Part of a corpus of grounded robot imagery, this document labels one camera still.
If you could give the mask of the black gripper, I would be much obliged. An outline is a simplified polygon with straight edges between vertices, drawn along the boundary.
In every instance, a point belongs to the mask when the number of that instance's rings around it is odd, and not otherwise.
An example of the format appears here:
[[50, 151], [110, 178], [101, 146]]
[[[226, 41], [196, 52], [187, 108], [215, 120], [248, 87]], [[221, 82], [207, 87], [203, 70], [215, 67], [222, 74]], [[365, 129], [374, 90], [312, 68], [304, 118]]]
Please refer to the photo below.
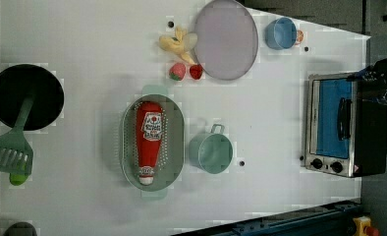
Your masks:
[[350, 74], [347, 81], [359, 84], [358, 99], [387, 105], [387, 58]]

